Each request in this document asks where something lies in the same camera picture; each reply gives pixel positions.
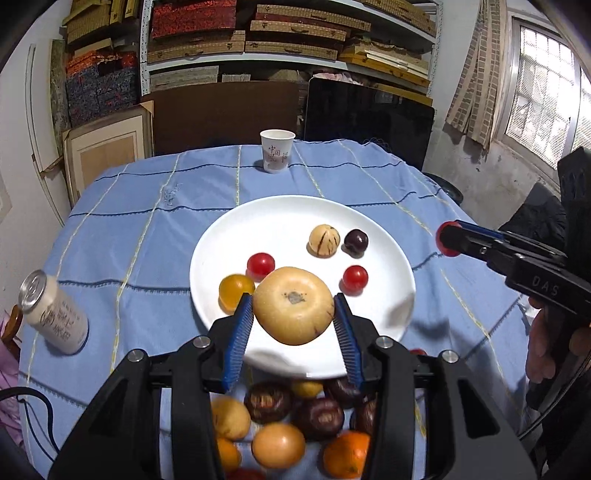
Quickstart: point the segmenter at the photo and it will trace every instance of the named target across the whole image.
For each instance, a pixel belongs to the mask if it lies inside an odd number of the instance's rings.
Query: shelf
[[[299,55],[289,55],[283,53],[220,53],[212,55],[201,55],[198,57],[185,57],[183,59],[167,60],[158,63],[151,63],[146,65],[148,73],[156,72],[164,69],[174,69],[185,67],[188,65],[205,64],[205,63],[222,63],[226,61],[280,61],[284,63],[304,63],[307,65],[316,65],[319,67],[327,67],[336,70],[344,70],[346,72],[359,73],[368,77],[377,78],[386,82],[396,83],[398,85],[410,88],[416,92],[426,93],[427,89],[406,80],[399,79],[392,75],[379,72],[377,70],[369,69],[360,65],[352,63],[345,63],[344,61],[331,61],[317,59],[314,57],[303,57]]]
[[[372,26],[374,26],[376,19],[381,19],[381,20],[385,20],[386,22],[388,22],[392,25],[402,27],[405,30],[408,30],[409,32],[414,33],[415,35],[418,35],[419,37],[424,38],[425,40],[427,40],[431,44],[434,44],[436,42],[435,37],[432,37],[427,32],[424,32],[423,30],[421,30],[417,27],[414,27],[413,25],[407,24],[404,20],[393,17],[392,15],[387,14],[386,12],[382,12],[381,10],[377,10],[373,7],[370,7],[369,5],[364,5],[363,3],[358,2],[357,0],[324,0],[324,1],[325,2],[328,1],[328,3],[330,3],[330,4],[346,5],[347,7],[351,7],[356,10],[359,10],[360,12],[364,12],[366,15],[371,15],[372,19],[368,20],[368,21],[371,22]]]
[[[315,59],[313,57],[301,57],[287,54],[263,54],[263,53],[243,53],[243,54],[220,54],[200,57],[189,57],[185,59],[165,61],[156,64],[147,64],[147,50],[149,39],[149,26],[152,16],[152,4],[154,0],[144,0],[141,15],[141,31],[139,43],[139,70],[142,94],[150,91],[150,72],[155,70],[171,69],[183,67],[192,64],[215,63],[221,61],[281,61],[289,63],[304,63],[308,65],[317,65],[329,67],[337,70],[360,73],[387,82],[395,82],[401,86],[412,88],[413,90],[426,92],[425,89],[416,86],[405,80],[396,79],[387,74],[377,72],[366,67],[347,64],[342,61],[328,61]],[[430,11],[433,4],[440,4],[441,0],[433,0],[433,3],[416,4],[419,8]],[[372,24],[372,35],[384,40],[396,40],[401,47],[410,48],[415,51],[428,52],[437,44],[437,39],[428,33],[407,24],[403,20],[377,10],[368,5],[364,5],[358,0],[283,0],[283,5],[292,5],[295,7],[307,7],[318,10],[329,10],[334,13],[356,17],[360,20],[368,21]]]

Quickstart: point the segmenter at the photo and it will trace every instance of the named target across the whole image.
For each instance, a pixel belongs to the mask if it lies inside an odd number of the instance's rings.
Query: metal shelf
[[[150,92],[150,72],[156,70],[172,69],[183,67],[192,64],[202,63],[219,63],[223,61],[281,61],[287,63],[304,63],[308,65],[318,65],[321,67],[329,67],[338,70],[344,70],[347,72],[354,72],[364,74],[370,77],[374,77],[380,80],[386,80],[388,82],[396,82],[399,85],[410,87],[419,92],[425,92],[426,89],[419,87],[413,83],[407,82],[406,80],[398,79],[391,75],[378,72],[376,70],[368,69],[366,67],[347,64],[342,61],[329,61],[322,59],[315,59],[313,57],[302,57],[298,55],[287,55],[287,54],[267,54],[267,53],[242,53],[242,54],[219,54],[219,55],[204,55],[200,57],[186,57],[184,59],[164,61],[160,63],[150,64],[147,63],[148,57],[148,40],[150,35],[150,19],[152,17],[152,4],[154,0],[144,0],[142,6],[141,15],[141,30],[139,38],[139,75],[141,81],[142,95],[146,95]],[[433,3],[440,5],[441,0],[433,0]],[[286,4],[293,4],[293,1],[287,0]],[[428,33],[400,20],[399,18],[393,17],[385,12],[377,10],[375,8],[364,5],[358,0],[307,0],[306,6],[310,8],[323,9],[323,5],[329,3],[332,8],[331,10],[335,13],[341,13],[344,15],[354,14],[361,20],[369,21],[372,23],[372,29],[374,26],[384,30],[391,30],[397,35],[402,34],[406,36],[408,40],[413,40],[423,46],[428,46],[431,49],[432,46],[436,46],[439,40],[439,27],[440,19],[438,22],[438,35],[437,38],[429,35]],[[429,9],[432,4],[417,4],[422,9]]]
[[[303,57],[299,55],[290,55],[283,53],[220,53],[211,55],[201,55],[198,57],[185,57],[182,59],[162,61],[158,63],[151,63],[146,66],[148,73],[157,70],[173,69],[185,67],[188,65],[204,64],[204,63],[222,63],[225,61],[281,61],[285,63],[305,63],[307,65],[317,65],[320,67],[328,67],[331,69],[344,70],[346,72],[360,73],[368,77],[374,77],[387,82],[395,82],[401,86],[412,88],[414,91],[427,93],[427,89],[411,83],[407,80],[399,79],[387,73],[379,72],[377,70],[354,65],[352,63],[345,63],[344,61],[331,61],[317,59],[314,57]]]

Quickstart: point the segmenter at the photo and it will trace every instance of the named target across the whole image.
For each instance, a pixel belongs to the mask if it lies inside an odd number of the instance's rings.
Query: table
[[[189,263],[207,227],[237,205],[260,197],[303,194],[348,205],[382,225],[404,250],[417,284],[402,343],[437,355],[451,348],[483,379],[510,423],[523,420],[528,324],[521,296],[502,277],[468,257],[446,258],[434,233],[446,220],[470,219],[434,182],[375,144],[296,141],[287,172],[261,168],[260,145],[234,145],[167,155],[106,170],[72,210],[45,264],[89,317],[86,346],[60,355],[30,327],[24,331],[20,384],[53,404],[62,444],[111,370],[131,349],[175,351],[206,333],[189,293]],[[233,393],[244,395],[240,385]],[[33,429],[52,452],[43,405],[32,398]],[[25,419],[21,408],[21,418]],[[47,476],[50,461],[23,421],[25,446]],[[243,466],[254,466],[248,440]],[[416,433],[415,477],[424,471],[424,438]],[[172,478],[170,391],[161,407],[161,469]],[[320,446],[287,472],[269,478],[324,478]]]

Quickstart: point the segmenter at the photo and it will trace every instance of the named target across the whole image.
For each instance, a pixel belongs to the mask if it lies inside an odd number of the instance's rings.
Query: pile of fruit
[[[342,249],[360,258],[367,250],[368,236],[358,229],[346,236]],[[322,224],[310,233],[307,250],[319,258],[334,255],[340,245],[336,228]],[[343,273],[340,289],[359,295],[369,276],[361,265],[351,265]],[[232,274],[219,284],[219,305],[232,314],[242,295],[253,295],[252,308],[258,323],[278,342],[303,345],[320,336],[335,313],[332,293],[316,275],[295,267],[275,269],[275,259],[268,253],[254,254],[246,263],[246,274]]]
[[[263,471],[240,468],[242,456],[233,443],[243,440],[251,422],[259,427],[251,450],[263,469],[296,465],[307,442],[324,442],[319,465],[332,478],[358,478],[363,472],[374,430],[376,401],[365,397],[346,378],[265,381],[253,385],[244,402],[227,396],[212,400],[213,425],[222,466],[230,480],[261,480]],[[349,430],[343,431],[345,410],[353,408]]]

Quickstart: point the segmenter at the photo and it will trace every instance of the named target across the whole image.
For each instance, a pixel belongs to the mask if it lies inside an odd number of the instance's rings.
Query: wall
[[[437,109],[424,171],[445,178],[464,195],[462,208],[477,223],[497,228],[523,203],[536,181],[549,186],[517,153],[493,141],[487,154],[479,145],[445,124],[462,73],[479,0],[444,0],[439,58],[433,83]],[[527,0],[507,0],[510,14],[543,22]]]
[[[37,43],[33,65],[33,118],[38,135],[40,162],[47,167],[56,159],[49,113],[45,55],[51,38],[70,11],[72,0],[57,2],[28,30],[0,73],[0,174],[12,202],[12,209],[0,223],[0,309],[10,311],[17,302],[18,289],[27,274],[43,266],[61,229],[37,180],[31,161],[31,142],[25,110],[25,70],[29,45]],[[48,181],[61,214],[68,214],[61,174]]]

